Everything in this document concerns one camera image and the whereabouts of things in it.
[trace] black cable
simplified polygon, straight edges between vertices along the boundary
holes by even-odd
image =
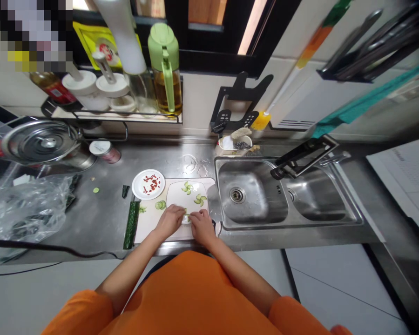
[[[51,266],[58,265],[58,264],[61,264],[61,263],[62,263],[62,262],[58,262],[58,263],[51,264],[51,265],[46,265],[46,266],[44,266],[44,267],[40,267],[40,268],[34,268],[34,269],[25,270],[25,271],[10,272],[10,273],[6,273],[6,274],[0,274],[0,276],[1,276],[1,275],[18,275],[19,273],[25,273],[25,272],[30,272],[30,271],[34,271],[34,270],[39,270],[39,269],[41,269],[41,268],[49,268],[49,267],[51,267]]]
[[[77,257],[81,257],[81,258],[93,258],[93,257],[97,257],[97,256],[101,256],[101,255],[112,255],[114,258],[119,259],[119,260],[123,260],[123,258],[118,257],[117,255],[115,255],[113,252],[111,251],[101,251],[95,254],[81,254],[80,252],[77,252],[76,250],[72,249],[72,248],[68,248],[68,247],[63,247],[63,246],[56,246],[56,245],[48,245],[48,244],[42,244],[42,243],[30,243],[30,242],[20,242],[20,241],[5,241],[5,240],[0,240],[0,248],[17,248],[17,249],[32,249],[32,250],[46,250],[46,251],[63,251],[66,253],[69,253],[73,256],[77,256]],[[48,268],[50,266],[54,266],[57,264],[60,264],[62,262],[56,263],[56,264],[52,264],[52,265],[47,265],[41,268]],[[38,270],[41,268],[35,268],[35,269],[31,269],[31,270],[26,270],[26,271],[21,271],[21,272],[15,272],[15,273],[9,273],[9,274],[0,274],[0,275],[14,275],[14,274],[18,274],[18,273],[23,273],[23,272],[28,272],[28,271],[34,271],[34,270]]]

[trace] window frame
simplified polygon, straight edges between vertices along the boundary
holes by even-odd
[[[171,26],[179,42],[181,71],[215,75],[237,75],[246,71],[249,77],[258,78],[300,2],[301,0],[268,0],[247,55],[237,54],[245,30],[238,27],[245,28],[247,25],[254,0],[227,1],[223,18],[223,23],[227,24],[223,24],[223,26],[188,23],[188,0],[164,0],[166,13],[164,19],[137,16],[132,1],[131,6],[137,25],[136,32],[140,37],[142,52],[148,67],[150,67],[150,57],[147,39],[150,27],[157,22],[164,22]],[[237,11],[239,8],[243,8],[244,15],[239,15]],[[102,16],[97,12],[74,9],[73,21],[86,25],[107,26]],[[72,35],[71,45],[76,64],[78,66],[90,65],[79,38],[74,32]],[[193,50],[192,44],[196,44],[195,41],[198,39],[208,43],[207,51]]]

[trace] sink drain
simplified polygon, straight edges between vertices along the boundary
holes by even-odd
[[[230,190],[230,199],[235,203],[243,203],[245,201],[245,191],[241,188],[232,188]]]
[[[292,190],[291,188],[287,188],[287,191],[290,194],[290,198],[292,199],[292,202],[294,202],[295,201],[295,198],[297,197],[297,195],[295,194],[295,191]]]

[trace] can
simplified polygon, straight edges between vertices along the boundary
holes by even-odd
[[[121,158],[121,153],[109,141],[93,141],[88,148],[92,154],[109,164],[116,163]]]

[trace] teal towel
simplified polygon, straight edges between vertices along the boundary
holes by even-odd
[[[344,107],[337,109],[335,112],[326,116],[318,124],[315,132],[313,133],[313,138],[320,138],[324,134],[330,133],[332,130],[337,128],[342,123],[351,123],[359,116],[362,116],[366,111],[392,91],[397,90],[413,77],[419,74],[419,66],[414,69],[401,74],[399,77],[394,78],[393,80],[387,82],[386,84],[376,88],[370,93],[350,102]]]

